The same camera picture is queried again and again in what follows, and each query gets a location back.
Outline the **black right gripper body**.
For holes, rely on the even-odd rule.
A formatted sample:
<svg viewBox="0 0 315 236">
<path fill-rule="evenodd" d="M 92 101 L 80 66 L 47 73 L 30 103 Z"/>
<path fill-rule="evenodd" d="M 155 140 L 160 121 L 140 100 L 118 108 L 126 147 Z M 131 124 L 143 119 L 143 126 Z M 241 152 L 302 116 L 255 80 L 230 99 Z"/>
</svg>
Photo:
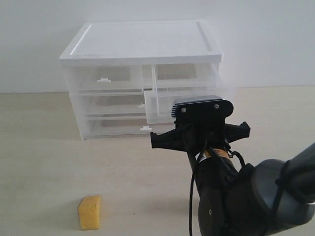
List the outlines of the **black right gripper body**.
<svg viewBox="0 0 315 236">
<path fill-rule="evenodd" d="M 199 119 L 175 120 L 175 128 L 163 134 L 150 133 L 151 147 L 196 155 L 203 150 L 230 149 L 230 143 L 250 136 L 251 128 L 244 121 L 228 124 L 224 116 L 203 116 Z"/>
</svg>

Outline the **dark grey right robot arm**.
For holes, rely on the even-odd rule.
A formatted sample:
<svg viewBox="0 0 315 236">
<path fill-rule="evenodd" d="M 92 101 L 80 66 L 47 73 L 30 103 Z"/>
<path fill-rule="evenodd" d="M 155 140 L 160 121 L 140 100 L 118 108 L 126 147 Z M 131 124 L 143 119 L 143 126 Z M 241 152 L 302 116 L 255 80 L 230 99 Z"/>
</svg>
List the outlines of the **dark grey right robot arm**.
<svg viewBox="0 0 315 236">
<path fill-rule="evenodd" d="M 314 145 L 287 161 L 252 165 L 230 150 L 249 134 L 247 123 L 231 125 L 223 117 L 178 119 L 173 130 L 150 134 L 152 148 L 187 153 L 203 236 L 271 236 L 315 216 Z"/>
</svg>

